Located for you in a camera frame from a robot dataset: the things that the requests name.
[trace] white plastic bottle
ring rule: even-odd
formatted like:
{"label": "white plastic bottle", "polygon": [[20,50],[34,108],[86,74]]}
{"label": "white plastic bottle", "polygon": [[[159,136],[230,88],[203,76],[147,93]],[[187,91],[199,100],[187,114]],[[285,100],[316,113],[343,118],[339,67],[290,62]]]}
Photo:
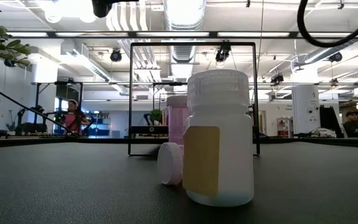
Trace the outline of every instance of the white plastic bottle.
{"label": "white plastic bottle", "polygon": [[[188,108],[191,116],[186,121],[186,131],[192,126],[219,128],[218,191],[214,197],[186,188],[185,171],[186,166],[189,166],[186,164],[186,150],[190,146],[186,145],[189,141],[185,140],[183,186],[187,195],[195,202],[216,207],[234,207],[246,204],[254,197],[252,120],[246,114],[248,105],[249,86],[245,73],[235,70],[209,70],[189,78]],[[202,150],[204,151],[199,156],[200,160],[208,157],[208,149]],[[204,180],[205,177],[202,177],[193,185]]]}

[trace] person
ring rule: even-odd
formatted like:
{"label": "person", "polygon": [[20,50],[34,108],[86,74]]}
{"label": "person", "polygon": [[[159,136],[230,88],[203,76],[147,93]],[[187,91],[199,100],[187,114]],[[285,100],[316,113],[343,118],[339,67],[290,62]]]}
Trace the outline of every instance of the person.
{"label": "person", "polygon": [[356,137],[358,138],[358,112],[349,111],[346,113],[347,122],[343,124],[345,127],[346,134],[349,138]]}
{"label": "person", "polygon": [[86,119],[84,112],[78,110],[78,103],[75,100],[68,100],[68,114],[65,114],[65,119],[61,121],[66,128],[82,135],[81,125],[88,125],[90,122]]}

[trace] yellow label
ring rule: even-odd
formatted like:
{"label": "yellow label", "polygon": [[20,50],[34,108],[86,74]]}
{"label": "yellow label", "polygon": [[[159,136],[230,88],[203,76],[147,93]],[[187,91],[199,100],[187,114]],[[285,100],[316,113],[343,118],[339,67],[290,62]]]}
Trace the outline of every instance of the yellow label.
{"label": "yellow label", "polygon": [[183,187],[201,195],[216,197],[219,180],[219,128],[191,126],[183,138]]}

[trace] woman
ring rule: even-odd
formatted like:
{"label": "woman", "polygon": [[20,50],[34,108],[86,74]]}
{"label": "woman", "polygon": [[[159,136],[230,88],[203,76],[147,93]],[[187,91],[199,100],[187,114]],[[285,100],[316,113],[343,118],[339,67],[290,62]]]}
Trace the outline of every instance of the woman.
{"label": "woman", "polygon": [[65,119],[60,122],[71,131],[82,134],[81,125],[88,125],[90,122],[86,119],[85,114],[78,110],[78,103],[75,100],[68,100],[68,114],[65,114]]}

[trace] table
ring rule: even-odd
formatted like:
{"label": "table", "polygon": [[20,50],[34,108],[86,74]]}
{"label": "table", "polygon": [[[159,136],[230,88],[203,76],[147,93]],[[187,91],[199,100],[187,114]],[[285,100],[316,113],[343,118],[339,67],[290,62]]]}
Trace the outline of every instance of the table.
{"label": "table", "polygon": [[358,223],[358,148],[263,144],[255,197],[236,208],[159,183],[126,144],[0,147],[0,223]]}

